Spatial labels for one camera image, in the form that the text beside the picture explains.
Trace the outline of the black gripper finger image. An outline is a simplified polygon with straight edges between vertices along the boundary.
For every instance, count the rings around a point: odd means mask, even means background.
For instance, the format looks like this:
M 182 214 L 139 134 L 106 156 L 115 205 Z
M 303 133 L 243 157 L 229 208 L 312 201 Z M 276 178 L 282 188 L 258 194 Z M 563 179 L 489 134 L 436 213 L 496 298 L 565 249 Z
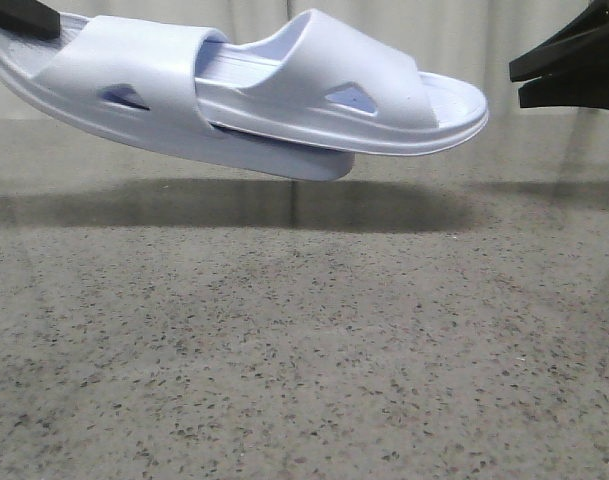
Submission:
M 518 97 L 521 108 L 609 110 L 609 63 L 546 74 L 523 85 Z
M 609 64 L 609 1 L 591 1 L 555 35 L 512 60 L 512 82 Z

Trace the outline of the black gripper finger at image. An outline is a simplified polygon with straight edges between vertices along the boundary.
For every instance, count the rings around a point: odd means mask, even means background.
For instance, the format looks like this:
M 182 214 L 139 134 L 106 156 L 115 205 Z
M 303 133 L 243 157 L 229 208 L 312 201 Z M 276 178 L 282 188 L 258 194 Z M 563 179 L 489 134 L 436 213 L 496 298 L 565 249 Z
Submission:
M 36 0 L 0 0 L 0 28 L 51 40 L 60 36 L 60 14 Z

